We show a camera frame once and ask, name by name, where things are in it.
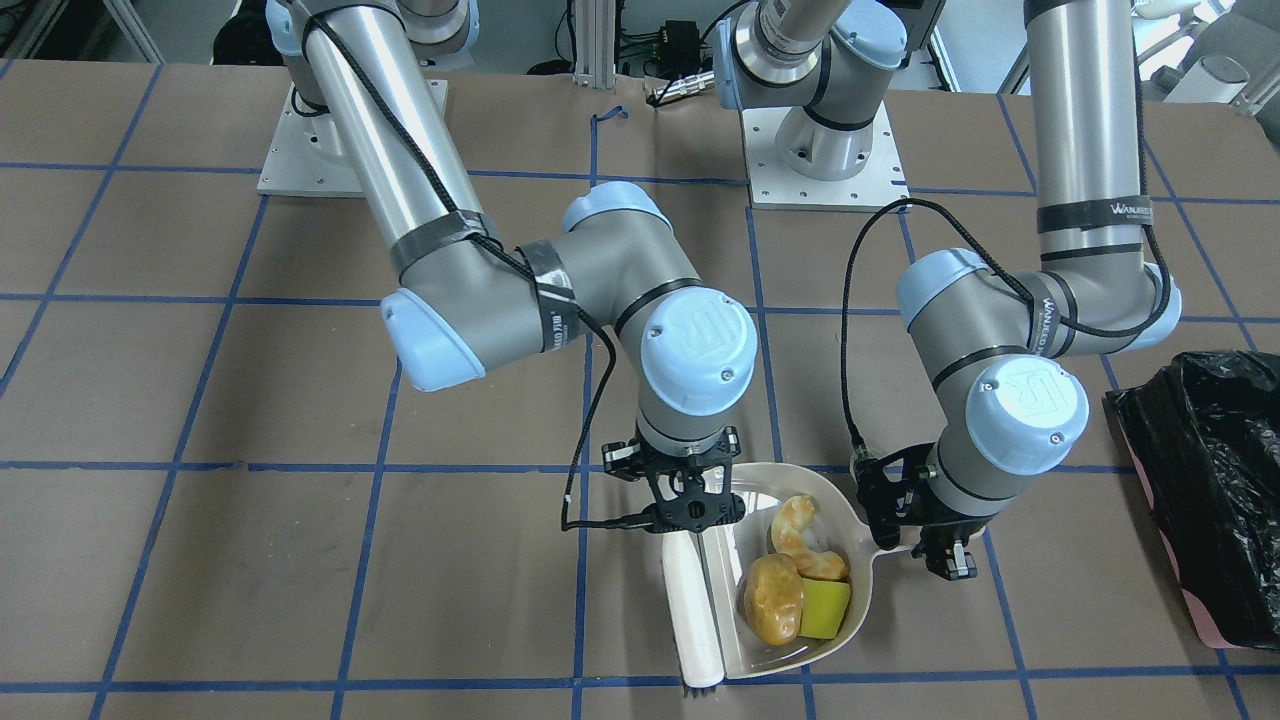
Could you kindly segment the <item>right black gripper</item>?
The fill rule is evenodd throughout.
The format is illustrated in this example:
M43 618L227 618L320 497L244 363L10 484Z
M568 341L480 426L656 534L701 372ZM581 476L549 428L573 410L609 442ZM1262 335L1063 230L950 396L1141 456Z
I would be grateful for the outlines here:
M607 474L645 480L654 497L640 512L604 520L603 529L703 533L745 518L745 501L732 492L733 459L741 452L736 427L723 428L707 451L695 455L663 454L643 438L608 443L602 451Z

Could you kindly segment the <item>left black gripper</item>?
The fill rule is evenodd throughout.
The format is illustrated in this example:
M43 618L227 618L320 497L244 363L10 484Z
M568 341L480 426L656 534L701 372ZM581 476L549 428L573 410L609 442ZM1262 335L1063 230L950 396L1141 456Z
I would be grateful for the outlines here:
M936 497L925 469L932 450L932 445L914 445L879 457L865 445L856 445L851 459L856 500L881 550L900 544L902 527L919 527L920 539L911 548L914 559L922 559L929 573L946 573L950 582L973 579L978 568L968 538L991 516L966 515Z

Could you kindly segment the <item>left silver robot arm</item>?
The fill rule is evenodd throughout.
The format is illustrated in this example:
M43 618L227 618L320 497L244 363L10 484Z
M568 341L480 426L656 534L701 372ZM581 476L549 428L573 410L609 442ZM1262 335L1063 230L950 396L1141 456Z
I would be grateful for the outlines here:
M977 570L969 539L1085 429L1075 354L1166 338L1181 296L1152 229L1128 1L1027 1L1038 152L1039 268L1011 272L969 231L913 263L899 313L946 418L931 445L874 456L854 420L852 474L876 543L918 527L913 555L947 580ZM716 92L744 114L777 111L765 165L800 190L870 173L888 143L881 115L908 55L878 1L748 1L712 31Z

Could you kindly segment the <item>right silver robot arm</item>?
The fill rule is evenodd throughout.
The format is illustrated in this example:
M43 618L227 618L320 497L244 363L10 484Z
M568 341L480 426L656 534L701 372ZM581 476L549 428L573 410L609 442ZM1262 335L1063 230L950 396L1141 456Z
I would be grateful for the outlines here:
M380 313L413 387L460 386L596 334L639 378L636 436L602 450L605 471L654 496L596 528L740 521L730 413L753 380L753 319L701 282L669 220L628 182L576 199L558 237L504 247L421 68L468 46L475 4L270 1L266 22L298 100L335 131L385 237L399 288Z

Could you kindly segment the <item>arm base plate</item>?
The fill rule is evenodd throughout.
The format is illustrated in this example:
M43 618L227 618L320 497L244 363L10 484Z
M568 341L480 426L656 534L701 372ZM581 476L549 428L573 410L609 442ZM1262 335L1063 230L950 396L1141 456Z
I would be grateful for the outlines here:
M751 205L874 211L910 193L886 105L870 124L836 131L803 108L741 111Z
M378 104L360 82L348 91L365 110L372 128L361 129L355 145L346 142L334 115L311 109L291 87L262 163L257 190L261 195L291 197L365 196L365 182L378 178L380 191L406 191L403 179L419 179L426 199L436 193L410 156L394 128L385 127Z

